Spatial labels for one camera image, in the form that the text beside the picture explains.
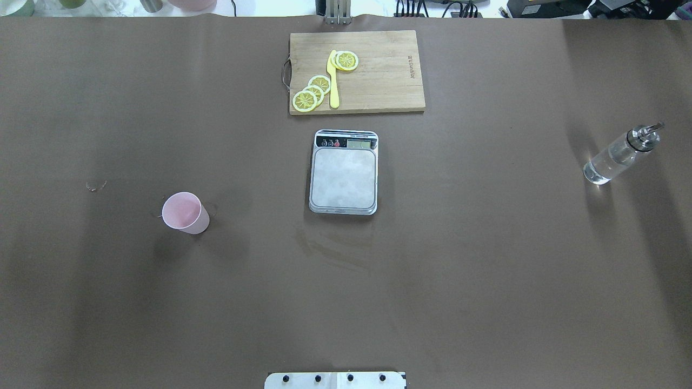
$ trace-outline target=pink cup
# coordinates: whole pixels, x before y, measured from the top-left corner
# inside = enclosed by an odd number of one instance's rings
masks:
[[[184,11],[201,11],[210,7],[217,0],[168,0],[169,3]]]
[[[199,234],[209,227],[209,214],[199,198],[190,192],[172,195],[161,211],[166,226],[188,234]]]

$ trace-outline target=bottle spout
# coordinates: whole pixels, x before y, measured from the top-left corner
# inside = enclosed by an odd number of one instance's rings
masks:
[[[656,132],[660,129],[663,129],[666,126],[666,123],[663,122],[658,122],[654,125],[650,125],[648,127],[644,127],[639,130],[639,135],[648,135],[651,134],[652,132]]]

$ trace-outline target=glass bottle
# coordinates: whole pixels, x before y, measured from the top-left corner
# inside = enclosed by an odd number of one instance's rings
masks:
[[[584,176],[596,185],[603,185],[644,158],[661,141],[657,130],[665,125],[639,125],[622,134],[584,165]]]

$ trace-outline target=cutting board handle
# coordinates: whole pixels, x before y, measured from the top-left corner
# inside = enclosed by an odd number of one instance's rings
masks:
[[[286,81],[286,65],[289,65],[289,80]],[[291,67],[291,54],[289,54],[289,57],[286,58],[286,62],[284,62],[284,66],[281,68],[281,82],[284,83],[286,86],[287,91],[291,91],[291,87],[289,86],[289,83],[291,82],[291,78],[293,78],[293,67]]]

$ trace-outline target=metal bottle cap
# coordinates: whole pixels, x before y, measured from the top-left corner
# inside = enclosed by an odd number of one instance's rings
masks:
[[[632,131],[627,133],[627,141],[635,150],[639,152],[649,152],[661,142],[657,130],[665,127],[663,122],[658,122],[650,126],[636,126]]]

